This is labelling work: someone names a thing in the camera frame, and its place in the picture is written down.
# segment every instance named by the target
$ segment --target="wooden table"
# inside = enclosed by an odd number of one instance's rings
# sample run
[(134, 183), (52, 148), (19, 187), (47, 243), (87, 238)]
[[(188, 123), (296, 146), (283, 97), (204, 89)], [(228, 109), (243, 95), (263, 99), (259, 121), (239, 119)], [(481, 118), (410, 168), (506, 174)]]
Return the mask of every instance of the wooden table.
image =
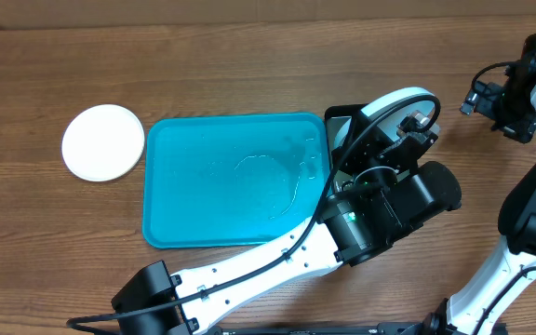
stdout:
[[(378, 258), (285, 286), (223, 325), (422, 320), (460, 289), (497, 239), (497, 214), (536, 162), (529, 145), (458, 112), (472, 76), (515, 60), (536, 16), (0, 32), (0, 334), (75, 334), (68, 317), (108, 313), (141, 267), (172, 271), (247, 248), (159, 250), (141, 235), (144, 158), (125, 178), (80, 181), (60, 140), (101, 103), (158, 120), (312, 111), (421, 86), (442, 101), (441, 140), (462, 209), (437, 216)], [(499, 73), (487, 80), (502, 81)], [(536, 283), (504, 315), (536, 334)]]

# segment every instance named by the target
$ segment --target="plastic tray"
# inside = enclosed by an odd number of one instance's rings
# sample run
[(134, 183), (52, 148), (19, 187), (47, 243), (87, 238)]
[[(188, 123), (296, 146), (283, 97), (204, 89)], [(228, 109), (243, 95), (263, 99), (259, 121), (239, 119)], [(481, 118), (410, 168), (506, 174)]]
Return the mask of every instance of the plastic tray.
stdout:
[(313, 214), (328, 177), (309, 113), (162, 120), (147, 146), (142, 231), (157, 248), (270, 241)]

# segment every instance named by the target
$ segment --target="white plate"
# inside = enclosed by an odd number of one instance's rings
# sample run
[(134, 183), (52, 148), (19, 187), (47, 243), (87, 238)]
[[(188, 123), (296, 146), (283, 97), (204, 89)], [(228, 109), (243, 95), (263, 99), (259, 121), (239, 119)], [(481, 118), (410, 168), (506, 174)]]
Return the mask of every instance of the white plate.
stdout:
[(129, 172), (144, 150), (144, 129), (128, 109), (104, 104), (78, 115), (61, 142), (63, 161), (77, 177), (110, 181)]

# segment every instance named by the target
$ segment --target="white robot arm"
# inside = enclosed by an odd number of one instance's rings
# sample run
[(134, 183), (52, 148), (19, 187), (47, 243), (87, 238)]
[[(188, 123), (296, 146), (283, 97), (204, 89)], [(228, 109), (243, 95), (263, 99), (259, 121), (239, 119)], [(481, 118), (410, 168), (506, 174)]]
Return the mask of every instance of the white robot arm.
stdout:
[[(525, 56), (522, 63), (512, 64), (513, 68), (506, 72), (510, 78), (504, 87), (499, 87), (493, 83), (484, 85), (477, 82), (474, 87), (484, 87), (485, 89), (483, 92), (476, 90), (469, 92), (461, 110), (466, 114), (475, 110), (475, 112), (495, 120), (496, 125), (494, 127), (503, 131), (506, 137), (526, 142), (530, 140), (532, 131), (536, 128), (536, 34), (527, 40), (523, 55), (528, 56)], [(514, 110), (515, 105), (523, 105), (522, 100), (526, 97), (529, 97), (529, 106), (531, 108)], [(505, 219), (507, 215), (505, 213), (502, 215), (501, 213), (500, 230), (502, 236), (498, 245), (469, 283), (461, 291), (452, 295), (448, 301), (446, 311), (448, 324), (455, 327), (460, 333), (474, 334), (477, 323), (482, 317), (485, 317), (484, 312), (491, 302), (500, 295), (500, 292), (522, 270), (536, 266), (536, 246), (523, 248), (523, 242), (519, 241), (519, 237), (515, 236), (536, 234), (531, 230), (524, 231), (526, 229), (524, 226), (532, 226), (536, 222), (536, 204), (532, 204), (532, 202), (536, 201), (533, 198), (536, 195), (521, 186), (523, 181), (517, 188), (521, 192), (524, 191), (523, 197), (530, 196), (530, 199), (519, 201), (520, 212), (518, 212), (519, 210), (516, 206), (511, 208), (506, 206), (508, 201), (515, 200), (516, 197), (513, 194), (509, 195), (502, 207), (502, 211), (513, 211), (513, 216), (510, 218), (513, 221), (516, 221), (516, 219), (525, 221), (520, 224), (522, 228), (518, 228), (523, 229), (523, 231), (515, 232), (506, 228), (508, 223), (502, 222), (502, 219)], [(488, 312), (487, 318), (484, 320), (477, 335), (489, 335), (500, 315), (535, 279), (536, 271), (530, 272), (526, 277), (520, 277), (509, 291), (501, 297), (493, 310)]]

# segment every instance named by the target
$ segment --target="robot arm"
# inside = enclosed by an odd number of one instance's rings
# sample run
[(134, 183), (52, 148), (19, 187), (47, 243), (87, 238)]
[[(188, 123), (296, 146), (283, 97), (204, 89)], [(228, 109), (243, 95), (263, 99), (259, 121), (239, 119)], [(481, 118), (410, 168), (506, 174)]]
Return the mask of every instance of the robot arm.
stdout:
[[(536, 34), (527, 39), (523, 61), (536, 64)], [(492, 129), (501, 130), (513, 140), (528, 142), (536, 128), (536, 71), (525, 66), (511, 68), (506, 74), (509, 79), (504, 87), (476, 82), (484, 94), (471, 90), (461, 111), (479, 112), (495, 121)], [(492, 254), (448, 301), (448, 325), (460, 333), (474, 334), (485, 309), (508, 283), (521, 270), (536, 266), (536, 165), (506, 198), (499, 230), (502, 236)], [(478, 334), (489, 335), (500, 315), (535, 279), (536, 271), (520, 277), (490, 311)]]
[[(369, 108), (369, 113), (362, 109), (363, 105), (357, 105), (331, 107), (327, 115), (358, 117), (355, 126), (341, 130), (343, 139), (356, 141), (357, 134), (375, 122), (374, 117), (382, 114), (379, 109), (388, 111), (402, 101), (405, 104), (421, 101), (415, 99), (421, 96), (432, 95), (421, 88), (405, 88), (374, 101), (374, 106), (380, 107)], [(364, 139), (368, 146), (360, 141), (361, 145), (355, 146), (356, 150), (345, 160), (349, 164), (345, 164), (343, 170), (350, 176), (352, 187), (325, 200), (316, 224), (302, 240), (301, 247), (285, 261), (257, 275), (247, 276), (232, 286), (206, 293), (218, 285), (254, 273), (286, 254), (302, 238), (310, 219), (276, 240), (226, 261), (172, 275), (162, 261), (149, 265), (112, 299), (117, 313), (187, 300), (193, 294), (200, 298), (184, 301), (179, 309), (163, 308), (153, 313), (119, 318), (121, 333), (205, 334), (232, 311), (272, 289), (297, 279), (328, 274), (344, 264), (356, 266), (391, 248), (395, 241), (419, 229), (436, 214), (458, 208), (462, 195), (452, 173), (437, 162), (417, 166), (417, 159), (437, 140), (438, 131), (438, 127), (424, 126), (430, 120), (422, 113), (429, 112), (433, 103), (429, 106), (421, 103), (418, 107), (418, 112), (416, 107), (397, 110), (391, 115), (396, 120), (394, 123), (373, 125), (374, 130)], [(340, 153), (346, 148), (341, 143), (332, 152)], [(341, 156), (334, 154), (335, 166), (340, 165), (337, 159)]]

